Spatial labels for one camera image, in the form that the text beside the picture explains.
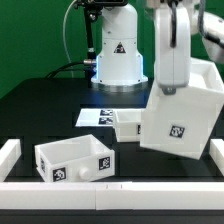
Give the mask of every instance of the small white box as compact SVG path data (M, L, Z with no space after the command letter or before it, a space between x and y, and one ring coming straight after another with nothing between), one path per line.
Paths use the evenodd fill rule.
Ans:
M113 112L113 128L118 142L138 142L141 134L142 109L117 109Z
M223 103L215 64L192 59L189 85L175 95L164 95L154 82L141 117L140 146L199 159Z
M35 146L46 182L84 182L114 175L114 151L92 135Z

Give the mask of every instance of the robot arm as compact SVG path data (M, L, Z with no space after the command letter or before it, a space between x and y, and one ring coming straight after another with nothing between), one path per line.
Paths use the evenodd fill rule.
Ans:
M155 11L154 71L164 94L175 94L176 88L188 85L191 34L199 31L211 60L224 63L224 21L204 12L206 0L145 0L144 4Z

